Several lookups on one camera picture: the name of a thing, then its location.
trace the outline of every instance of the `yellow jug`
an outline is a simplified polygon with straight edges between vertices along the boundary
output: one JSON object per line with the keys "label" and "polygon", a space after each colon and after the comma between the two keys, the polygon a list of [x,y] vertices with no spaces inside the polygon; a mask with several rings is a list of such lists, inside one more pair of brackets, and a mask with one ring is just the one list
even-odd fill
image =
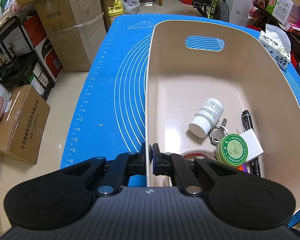
{"label": "yellow jug", "polygon": [[121,5],[122,6],[123,2],[121,0],[115,0],[113,6],[116,5]]}
{"label": "yellow jug", "polygon": [[123,8],[121,5],[116,5],[114,7],[108,7],[108,16],[110,25],[113,23],[114,19],[123,14]]}

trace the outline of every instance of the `green round lid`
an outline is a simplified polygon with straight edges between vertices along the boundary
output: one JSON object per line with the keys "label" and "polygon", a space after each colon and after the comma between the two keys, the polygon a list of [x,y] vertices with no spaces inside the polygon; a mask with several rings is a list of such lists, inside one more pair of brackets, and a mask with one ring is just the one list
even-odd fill
{"label": "green round lid", "polygon": [[244,139],[237,134],[228,134],[219,143],[218,153],[225,164],[240,166],[248,157],[248,147]]}

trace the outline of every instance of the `beige plastic bin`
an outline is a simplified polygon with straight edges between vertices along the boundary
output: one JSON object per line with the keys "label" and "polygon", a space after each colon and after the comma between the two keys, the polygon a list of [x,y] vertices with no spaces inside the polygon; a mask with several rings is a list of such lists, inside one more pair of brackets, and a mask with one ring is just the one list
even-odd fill
{"label": "beige plastic bin", "polygon": [[[191,35],[214,37],[221,51],[190,49]],[[197,21],[171,20],[153,31],[146,80],[146,144],[161,152],[181,154],[192,149],[215,151],[209,137],[194,136],[188,124],[207,98],[224,106],[218,123],[227,118],[229,133],[243,132],[241,114],[252,115],[263,147],[262,177],[287,187],[300,208],[300,107],[281,70],[261,43],[231,27]],[[152,175],[147,158],[147,185],[163,186]]]}

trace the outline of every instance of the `blue mat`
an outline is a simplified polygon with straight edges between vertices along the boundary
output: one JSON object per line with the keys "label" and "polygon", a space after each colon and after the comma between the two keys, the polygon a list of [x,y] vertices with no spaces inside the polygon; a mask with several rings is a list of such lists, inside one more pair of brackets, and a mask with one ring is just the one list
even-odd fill
{"label": "blue mat", "polygon": [[[259,32],[203,17],[138,14],[123,15],[112,24],[82,88],[69,128],[60,168],[94,156],[114,159],[119,153],[140,150],[145,141],[145,81],[151,35],[165,20],[214,22]],[[220,50],[222,40],[189,37],[190,48]],[[291,64],[282,71],[300,105],[300,78]],[[130,186],[145,186],[145,176],[133,176]],[[300,212],[290,225],[300,221]]]}

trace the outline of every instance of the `metal screw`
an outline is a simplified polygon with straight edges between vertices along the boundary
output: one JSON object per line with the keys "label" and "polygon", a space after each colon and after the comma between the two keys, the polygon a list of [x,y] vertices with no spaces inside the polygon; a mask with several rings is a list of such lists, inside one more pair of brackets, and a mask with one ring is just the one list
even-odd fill
{"label": "metal screw", "polygon": [[99,192],[100,194],[105,194],[105,195],[107,195],[107,194],[112,193],[113,191],[114,191],[114,188],[111,187],[111,186],[108,186],[108,185],[101,186],[101,187],[98,188],[98,192]]}
{"label": "metal screw", "polygon": [[188,186],[186,187],[186,192],[189,194],[198,194],[201,192],[201,188],[198,186]]}

